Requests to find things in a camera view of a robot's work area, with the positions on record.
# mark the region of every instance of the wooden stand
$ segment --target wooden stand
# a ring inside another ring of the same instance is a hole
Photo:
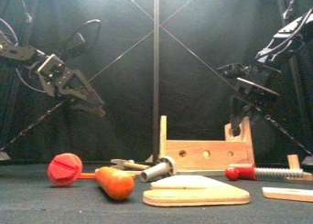
[[[241,134],[233,135],[225,125],[226,141],[169,140],[166,116],[161,120],[161,156],[174,158],[178,171],[225,170],[229,164],[254,164],[249,118],[240,125]]]
[[[300,162],[298,162],[298,155],[289,155],[289,168],[290,169],[301,169]],[[290,180],[304,180],[304,181],[313,181],[313,175],[308,172],[304,172],[304,177],[300,178],[290,178]]]

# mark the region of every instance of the metal tool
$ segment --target metal tool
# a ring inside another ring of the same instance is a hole
[[[113,165],[113,168],[125,170],[127,168],[138,169],[138,170],[145,170],[150,168],[150,165],[141,165],[137,164],[134,160],[122,160],[122,159],[113,159],[111,163],[117,164]]]
[[[257,168],[256,164],[230,164],[229,168],[225,170],[225,175],[233,181],[237,179],[257,180],[258,176],[304,177],[304,170],[285,168]]]

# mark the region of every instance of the hole in wooden block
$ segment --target hole in wooden block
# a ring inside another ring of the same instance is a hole
[[[187,155],[187,152],[185,150],[179,151],[179,157],[185,157]]]
[[[205,152],[202,153],[202,155],[203,155],[205,159],[209,159],[209,157],[210,157],[210,151],[205,150]]]
[[[233,157],[234,156],[234,152],[229,151],[228,156]]]

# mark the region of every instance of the wooden handle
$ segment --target wooden handle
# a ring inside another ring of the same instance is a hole
[[[141,165],[141,164],[131,163],[131,162],[125,162],[123,166],[129,167],[129,168],[133,168],[133,169],[138,169],[138,170],[146,170],[146,169],[150,168],[149,165]]]

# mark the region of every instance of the metal pole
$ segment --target metal pole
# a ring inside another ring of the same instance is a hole
[[[159,156],[159,0],[154,0],[153,162]]]

